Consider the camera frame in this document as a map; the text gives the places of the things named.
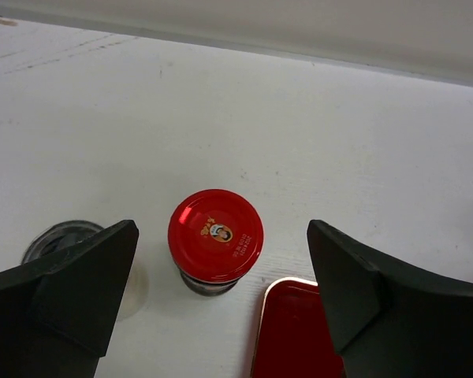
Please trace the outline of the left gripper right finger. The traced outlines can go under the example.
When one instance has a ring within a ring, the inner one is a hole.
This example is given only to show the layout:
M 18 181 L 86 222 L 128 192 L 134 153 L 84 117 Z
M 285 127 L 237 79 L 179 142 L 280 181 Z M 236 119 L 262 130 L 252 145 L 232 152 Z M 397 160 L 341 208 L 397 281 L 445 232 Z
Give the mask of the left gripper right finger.
M 473 377 L 473 283 L 366 246 L 322 220 L 307 241 L 348 377 Z

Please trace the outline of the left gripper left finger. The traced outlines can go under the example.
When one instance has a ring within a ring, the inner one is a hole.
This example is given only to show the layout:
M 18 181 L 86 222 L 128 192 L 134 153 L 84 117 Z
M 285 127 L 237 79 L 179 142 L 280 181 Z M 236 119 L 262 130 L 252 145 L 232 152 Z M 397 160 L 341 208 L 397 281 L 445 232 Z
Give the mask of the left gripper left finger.
M 121 220 L 73 246 L 0 272 L 0 377 L 93 377 L 106 355 L 139 230 Z

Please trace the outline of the red lid chili sauce jar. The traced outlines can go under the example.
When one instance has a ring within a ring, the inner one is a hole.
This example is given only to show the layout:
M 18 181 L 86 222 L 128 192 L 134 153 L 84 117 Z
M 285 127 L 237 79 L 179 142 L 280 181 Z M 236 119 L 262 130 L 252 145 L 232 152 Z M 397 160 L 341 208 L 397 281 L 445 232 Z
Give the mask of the red lid chili sauce jar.
M 177 206 L 167 239 L 186 286 L 213 297 L 231 290 L 257 262 L 264 228 L 247 199 L 231 191 L 208 189 Z

